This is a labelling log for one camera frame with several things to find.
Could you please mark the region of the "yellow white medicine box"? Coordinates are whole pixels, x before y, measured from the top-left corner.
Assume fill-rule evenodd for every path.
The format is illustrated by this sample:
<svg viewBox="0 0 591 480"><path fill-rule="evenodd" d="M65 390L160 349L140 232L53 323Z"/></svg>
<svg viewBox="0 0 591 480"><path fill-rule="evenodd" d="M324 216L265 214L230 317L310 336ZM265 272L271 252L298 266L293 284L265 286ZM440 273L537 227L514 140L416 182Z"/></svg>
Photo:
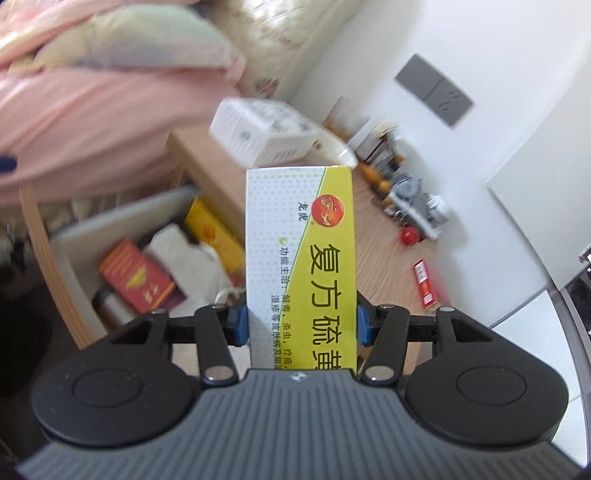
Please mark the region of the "yellow white medicine box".
<svg viewBox="0 0 591 480"><path fill-rule="evenodd" d="M356 368L356 235L346 166L250 170L245 280L252 367Z"/></svg>

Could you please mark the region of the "wooden drawer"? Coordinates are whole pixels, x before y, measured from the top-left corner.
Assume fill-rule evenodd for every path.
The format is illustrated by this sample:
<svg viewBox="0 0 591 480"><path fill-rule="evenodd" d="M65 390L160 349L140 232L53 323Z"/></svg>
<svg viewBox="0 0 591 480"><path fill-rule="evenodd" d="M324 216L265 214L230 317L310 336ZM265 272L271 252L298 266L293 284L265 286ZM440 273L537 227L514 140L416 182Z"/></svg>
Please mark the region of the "wooden drawer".
<svg viewBox="0 0 591 480"><path fill-rule="evenodd" d="M100 333L96 333L89 328L89 324L62 274L51 248L33 188L31 186L21 187L19 197L30 243L47 287L70 336L79 349L84 349L104 335L103 329ZM141 287L148 279L150 269L147 267L147 262L140 259L139 253L132 253L133 248L128 246L129 244L124 241L121 248L115 248L115 257L121 257L122 260L115 262L114 266L121 265L123 269L127 269L130 272L131 287L142 292Z"/></svg>

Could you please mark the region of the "small red white box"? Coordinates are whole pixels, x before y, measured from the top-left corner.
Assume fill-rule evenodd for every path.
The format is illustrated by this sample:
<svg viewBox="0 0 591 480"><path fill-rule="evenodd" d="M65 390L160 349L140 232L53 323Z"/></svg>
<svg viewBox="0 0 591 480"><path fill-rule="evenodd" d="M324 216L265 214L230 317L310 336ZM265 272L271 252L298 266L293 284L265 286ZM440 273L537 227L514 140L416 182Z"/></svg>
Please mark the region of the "small red white box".
<svg viewBox="0 0 591 480"><path fill-rule="evenodd" d="M419 295L425 310L436 308L438 297L432 285L426 262L421 259L413 266L415 280L418 285Z"/></svg>

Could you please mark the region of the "white face mask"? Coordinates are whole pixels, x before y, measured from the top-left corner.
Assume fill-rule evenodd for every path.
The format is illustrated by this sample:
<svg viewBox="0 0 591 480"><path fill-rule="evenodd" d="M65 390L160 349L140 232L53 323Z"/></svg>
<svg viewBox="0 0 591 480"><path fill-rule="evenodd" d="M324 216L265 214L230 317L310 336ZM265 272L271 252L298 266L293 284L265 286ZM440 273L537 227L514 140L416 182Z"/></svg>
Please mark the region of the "white face mask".
<svg viewBox="0 0 591 480"><path fill-rule="evenodd" d="M156 232L143 253L172 277L187 298L212 303L219 292L231 287L214 248L190 243L176 224Z"/></svg>

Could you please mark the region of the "red cigarette box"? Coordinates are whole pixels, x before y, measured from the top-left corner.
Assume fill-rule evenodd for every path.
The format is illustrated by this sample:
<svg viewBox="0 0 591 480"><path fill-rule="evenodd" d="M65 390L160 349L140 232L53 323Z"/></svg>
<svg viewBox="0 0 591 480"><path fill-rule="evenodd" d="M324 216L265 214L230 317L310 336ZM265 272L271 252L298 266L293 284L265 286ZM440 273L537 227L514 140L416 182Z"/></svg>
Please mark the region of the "red cigarette box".
<svg viewBox="0 0 591 480"><path fill-rule="evenodd" d="M173 279L129 239L114 247L99 264L98 271L138 314L161 307L176 287Z"/></svg>

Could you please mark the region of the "red ball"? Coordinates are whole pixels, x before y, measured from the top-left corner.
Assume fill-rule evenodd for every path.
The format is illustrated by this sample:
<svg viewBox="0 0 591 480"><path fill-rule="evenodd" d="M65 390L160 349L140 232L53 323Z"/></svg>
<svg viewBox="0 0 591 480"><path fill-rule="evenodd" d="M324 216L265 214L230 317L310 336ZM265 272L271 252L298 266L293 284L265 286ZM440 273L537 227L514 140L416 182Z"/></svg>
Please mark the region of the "red ball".
<svg viewBox="0 0 591 480"><path fill-rule="evenodd" d="M401 228L400 240L405 246L413 246L422 241L421 232L413 226Z"/></svg>

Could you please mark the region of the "long yellow box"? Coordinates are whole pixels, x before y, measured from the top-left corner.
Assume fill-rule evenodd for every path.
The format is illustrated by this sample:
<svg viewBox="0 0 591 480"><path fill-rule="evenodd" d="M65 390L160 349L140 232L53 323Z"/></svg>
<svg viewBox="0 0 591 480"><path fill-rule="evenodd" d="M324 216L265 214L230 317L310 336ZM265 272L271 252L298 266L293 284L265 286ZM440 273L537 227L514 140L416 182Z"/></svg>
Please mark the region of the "long yellow box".
<svg viewBox="0 0 591 480"><path fill-rule="evenodd" d="M235 283L242 283L245 276L245 250L200 198L193 200L184 224L199 242L214 248Z"/></svg>

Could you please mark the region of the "orange wooden gourd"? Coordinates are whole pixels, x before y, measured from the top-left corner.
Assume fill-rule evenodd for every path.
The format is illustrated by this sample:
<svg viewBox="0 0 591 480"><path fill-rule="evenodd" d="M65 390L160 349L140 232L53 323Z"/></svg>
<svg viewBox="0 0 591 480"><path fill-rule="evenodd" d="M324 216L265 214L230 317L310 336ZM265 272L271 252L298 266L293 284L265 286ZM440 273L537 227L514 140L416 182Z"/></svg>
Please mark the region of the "orange wooden gourd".
<svg viewBox="0 0 591 480"><path fill-rule="evenodd" d="M365 179L366 183L370 186L370 190L382 198L387 197L390 194L392 184L390 181L386 180L378 170L370 167L370 165L366 163L360 163L358 169L360 170L363 179Z"/></svg>

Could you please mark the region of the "white tissue pack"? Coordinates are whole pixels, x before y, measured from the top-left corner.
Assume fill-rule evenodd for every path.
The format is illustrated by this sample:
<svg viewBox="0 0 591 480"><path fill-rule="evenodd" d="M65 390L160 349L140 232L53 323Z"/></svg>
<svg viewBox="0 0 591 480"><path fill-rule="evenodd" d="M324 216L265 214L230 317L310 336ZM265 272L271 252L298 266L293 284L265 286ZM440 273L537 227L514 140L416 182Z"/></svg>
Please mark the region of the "white tissue pack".
<svg viewBox="0 0 591 480"><path fill-rule="evenodd" d="M249 169L303 158L320 137L320 127L281 101L228 97L208 133L236 164Z"/></svg>

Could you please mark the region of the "pink bed sheet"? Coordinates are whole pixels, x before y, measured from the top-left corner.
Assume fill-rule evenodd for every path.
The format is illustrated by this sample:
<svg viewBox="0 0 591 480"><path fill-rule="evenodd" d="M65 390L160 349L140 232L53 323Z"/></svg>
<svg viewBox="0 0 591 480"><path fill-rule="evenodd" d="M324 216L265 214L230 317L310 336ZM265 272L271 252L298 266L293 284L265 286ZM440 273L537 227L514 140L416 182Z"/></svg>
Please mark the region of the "pink bed sheet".
<svg viewBox="0 0 591 480"><path fill-rule="evenodd" d="M165 180L176 127L209 123L238 96L221 72L57 69L1 73L1 152L15 170L1 177L1 205L30 185L42 202L115 193Z"/></svg>

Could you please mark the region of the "pastel pillow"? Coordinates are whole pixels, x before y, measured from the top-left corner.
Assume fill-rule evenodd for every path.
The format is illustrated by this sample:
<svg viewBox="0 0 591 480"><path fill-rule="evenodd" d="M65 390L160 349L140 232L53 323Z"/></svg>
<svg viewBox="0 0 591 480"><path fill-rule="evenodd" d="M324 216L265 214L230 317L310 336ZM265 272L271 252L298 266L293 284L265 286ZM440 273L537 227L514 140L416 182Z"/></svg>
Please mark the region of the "pastel pillow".
<svg viewBox="0 0 591 480"><path fill-rule="evenodd" d="M179 5L135 4L90 17L9 63L13 74L65 67L213 69L232 82L245 57L214 25Z"/></svg>

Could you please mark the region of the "cream quilted headboard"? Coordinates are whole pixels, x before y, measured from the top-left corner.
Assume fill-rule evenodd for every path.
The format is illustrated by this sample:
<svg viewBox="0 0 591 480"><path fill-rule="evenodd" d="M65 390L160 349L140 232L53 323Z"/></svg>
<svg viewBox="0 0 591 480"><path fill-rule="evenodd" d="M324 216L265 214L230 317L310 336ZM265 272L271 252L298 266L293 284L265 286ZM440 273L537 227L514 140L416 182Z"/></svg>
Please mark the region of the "cream quilted headboard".
<svg viewBox="0 0 591 480"><path fill-rule="evenodd" d="M247 97L290 101L363 1L216 1L211 21L246 57Z"/></svg>

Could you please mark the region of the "grey wall socket panel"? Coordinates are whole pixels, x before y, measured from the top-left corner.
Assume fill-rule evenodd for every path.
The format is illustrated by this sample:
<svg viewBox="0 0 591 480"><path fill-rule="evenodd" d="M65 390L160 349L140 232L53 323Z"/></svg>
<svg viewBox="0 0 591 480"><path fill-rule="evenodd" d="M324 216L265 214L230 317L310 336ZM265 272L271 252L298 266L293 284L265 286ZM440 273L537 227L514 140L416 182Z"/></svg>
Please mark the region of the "grey wall socket panel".
<svg viewBox="0 0 591 480"><path fill-rule="evenodd" d="M418 54L408 59L394 80L451 128L474 106L459 86Z"/></svg>

